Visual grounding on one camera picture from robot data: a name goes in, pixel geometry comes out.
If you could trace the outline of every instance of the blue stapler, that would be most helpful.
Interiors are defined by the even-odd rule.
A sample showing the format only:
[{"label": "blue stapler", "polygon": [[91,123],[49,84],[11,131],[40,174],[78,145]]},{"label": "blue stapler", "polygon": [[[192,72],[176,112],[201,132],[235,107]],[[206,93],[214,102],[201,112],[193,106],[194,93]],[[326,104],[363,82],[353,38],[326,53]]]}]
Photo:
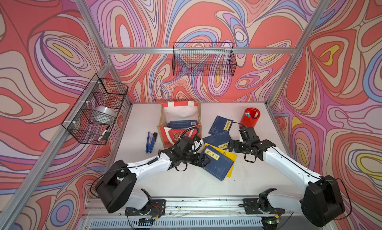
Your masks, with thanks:
[{"label": "blue stapler", "polygon": [[153,133],[147,135],[147,142],[146,142],[146,154],[151,153],[152,149],[154,148],[155,141],[157,140],[158,133]]}]

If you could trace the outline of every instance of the blue book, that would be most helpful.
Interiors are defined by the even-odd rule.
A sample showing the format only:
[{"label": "blue book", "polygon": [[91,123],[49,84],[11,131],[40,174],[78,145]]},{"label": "blue book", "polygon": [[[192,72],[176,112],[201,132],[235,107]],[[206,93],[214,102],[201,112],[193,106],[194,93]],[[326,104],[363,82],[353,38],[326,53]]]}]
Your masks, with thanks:
[{"label": "blue book", "polygon": [[231,136],[228,131],[203,138],[204,143],[210,144],[220,149],[228,149],[228,143],[230,140]]},{"label": "blue book", "polygon": [[195,126],[198,122],[194,119],[191,121],[170,121],[167,127],[171,129],[186,129]]},{"label": "blue book", "polygon": [[217,116],[208,134],[214,135],[224,131],[230,131],[233,120]]},{"label": "blue book", "polygon": [[223,181],[231,169],[233,161],[211,146],[206,146],[201,156],[204,159],[205,164],[202,168],[214,175],[220,181]]}]

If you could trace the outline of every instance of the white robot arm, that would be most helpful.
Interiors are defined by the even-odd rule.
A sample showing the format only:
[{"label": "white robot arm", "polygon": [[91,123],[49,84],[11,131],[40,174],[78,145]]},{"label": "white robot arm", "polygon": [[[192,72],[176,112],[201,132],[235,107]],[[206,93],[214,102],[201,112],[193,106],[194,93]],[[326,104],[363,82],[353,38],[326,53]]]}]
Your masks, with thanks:
[{"label": "white robot arm", "polygon": [[[231,151],[251,154],[280,170],[293,181],[302,193],[284,193],[270,188],[259,194],[258,208],[266,213],[274,208],[301,213],[318,227],[324,226],[345,211],[337,181],[331,176],[321,176],[302,166],[268,140],[259,141],[252,127],[241,127],[243,142],[232,141]],[[125,164],[115,162],[95,187],[108,212],[121,207],[133,207],[142,214],[150,211],[150,195],[144,190],[133,190],[136,181],[166,171],[180,163],[203,166],[203,155],[191,152],[194,141],[182,135],[169,149],[159,151],[158,156]]]}]

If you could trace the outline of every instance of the black wire basket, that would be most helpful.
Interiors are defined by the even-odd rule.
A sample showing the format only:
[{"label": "black wire basket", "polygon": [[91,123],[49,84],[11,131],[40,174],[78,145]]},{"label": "black wire basket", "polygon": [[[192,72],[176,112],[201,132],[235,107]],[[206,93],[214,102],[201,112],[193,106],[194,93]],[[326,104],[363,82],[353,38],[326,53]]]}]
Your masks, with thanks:
[{"label": "black wire basket", "polygon": [[236,58],[232,42],[175,42],[172,70],[174,75],[233,76]]},{"label": "black wire basket", "polygon": [[127,92],[123,83],[98,78],[79,112],[69,125],[64,121],[62,126],[80,144],[106,145]]}]

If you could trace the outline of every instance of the pen holder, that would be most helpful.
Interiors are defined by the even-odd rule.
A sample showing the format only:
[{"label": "pen holder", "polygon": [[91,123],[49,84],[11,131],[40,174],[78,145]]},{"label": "pen holder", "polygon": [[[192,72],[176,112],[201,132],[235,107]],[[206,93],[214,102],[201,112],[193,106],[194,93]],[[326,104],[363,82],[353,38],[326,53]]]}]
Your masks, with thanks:
[{"label": "pen holder", "polygon": [[[254,118],[250,118],[250,117],[248,117],[248,116],[246,115],[247,112],[249,112],[250,116],[251,116],[251,117],[254,117]],[[255,127],[257,121],[259,120],[259,118],[260,118],[260,111],[259,111],[258,109],[253,108],[253,107],[251,107],[251,108],[246,108],[245,111],[244,111],[244,113],[243,113],[243,116],[242,116],[242,118],[241,118],[240,123],[243,124],[243,125],[245,125],[246,127],[251,127],[251,126],[252,126],[252,127]]]}]

